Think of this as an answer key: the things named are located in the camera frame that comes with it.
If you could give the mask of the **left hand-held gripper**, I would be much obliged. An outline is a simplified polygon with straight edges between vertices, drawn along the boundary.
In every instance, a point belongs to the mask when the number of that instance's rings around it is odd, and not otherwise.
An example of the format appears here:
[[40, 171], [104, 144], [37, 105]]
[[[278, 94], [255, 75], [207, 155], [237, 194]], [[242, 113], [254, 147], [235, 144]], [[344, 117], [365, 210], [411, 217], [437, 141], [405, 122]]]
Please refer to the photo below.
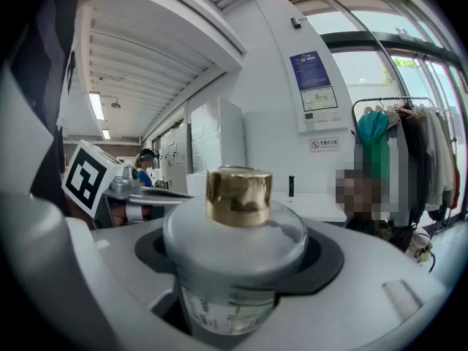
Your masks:
[[143, 222], [146, 215], [141, 205], [178, 205], [192, 198], [167, 189], [140, 187], [135, 167], [84, 140], [72, 155], [62, 189], [90, 219], [92, 229]]

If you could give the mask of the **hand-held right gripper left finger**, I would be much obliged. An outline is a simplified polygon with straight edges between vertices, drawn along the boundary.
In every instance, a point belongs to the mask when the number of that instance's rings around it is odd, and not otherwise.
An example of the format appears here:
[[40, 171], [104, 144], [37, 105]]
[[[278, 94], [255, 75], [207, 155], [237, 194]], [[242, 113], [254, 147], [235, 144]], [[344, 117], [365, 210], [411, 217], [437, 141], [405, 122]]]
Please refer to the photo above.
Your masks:
[[135, 253], [136, 242], [161, 225], [90, 231], [79, 219], [67, 219], [81, 273], [113, 330], [117, 350], [210, 350], [163, 320], [178, 303], [175, 277], [153, 271]]

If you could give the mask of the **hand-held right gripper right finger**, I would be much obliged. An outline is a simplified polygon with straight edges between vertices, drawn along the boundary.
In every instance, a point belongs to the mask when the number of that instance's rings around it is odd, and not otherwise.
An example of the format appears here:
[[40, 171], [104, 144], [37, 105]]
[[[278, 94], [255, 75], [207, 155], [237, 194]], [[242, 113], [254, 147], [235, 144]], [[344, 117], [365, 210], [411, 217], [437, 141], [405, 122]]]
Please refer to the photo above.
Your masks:
[[238, 350], [404, 350], [450, 291], [391, 244], [314, 220], [344, 253], [339, 275], [315, 295], [281, 298]]

